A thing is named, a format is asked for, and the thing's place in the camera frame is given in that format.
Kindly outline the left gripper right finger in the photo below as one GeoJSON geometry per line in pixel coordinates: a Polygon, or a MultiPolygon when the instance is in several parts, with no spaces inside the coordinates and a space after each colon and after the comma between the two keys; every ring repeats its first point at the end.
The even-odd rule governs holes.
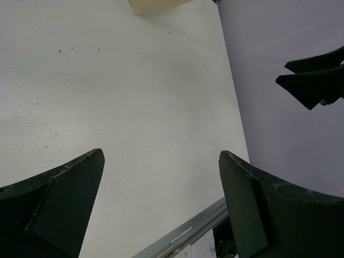
{"type": "Polygon", "coordinates": [[[343,257],[343,198],[287,182],[227,150],[219,172],[240,257],[343,257]]]}

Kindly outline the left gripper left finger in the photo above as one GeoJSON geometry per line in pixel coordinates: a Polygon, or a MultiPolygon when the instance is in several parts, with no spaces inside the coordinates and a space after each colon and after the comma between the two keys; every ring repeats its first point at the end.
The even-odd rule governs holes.
{"type": "Polygon", "coordinates": [[[79,257],[105,157],[93,149],[1,188],[1,257],[79,257]]]}

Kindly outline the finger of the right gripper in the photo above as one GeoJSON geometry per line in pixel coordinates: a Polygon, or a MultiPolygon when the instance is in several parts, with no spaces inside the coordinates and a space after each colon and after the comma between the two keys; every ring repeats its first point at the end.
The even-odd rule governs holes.
{"type": "Polygon", "coordinates": [[[311,58],[289,61],[285,68],[293,73],[305,73],[337,67],[343,63],[344,47],[311,58]]]}
{"type": "Polygon", "coordinates": [[[331,69],[280,75],[276,83],[307,109],[331,105],[343,98],[343,65],[331,69]]]}

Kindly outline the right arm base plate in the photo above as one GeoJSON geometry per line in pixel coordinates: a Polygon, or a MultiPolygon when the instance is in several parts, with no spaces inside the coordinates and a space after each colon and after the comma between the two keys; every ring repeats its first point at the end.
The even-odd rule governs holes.
{"type": "Polygon", "coordinates": [[[213,229],[216,256],[235,257],[238,254],[229,217],[213,229]]]}

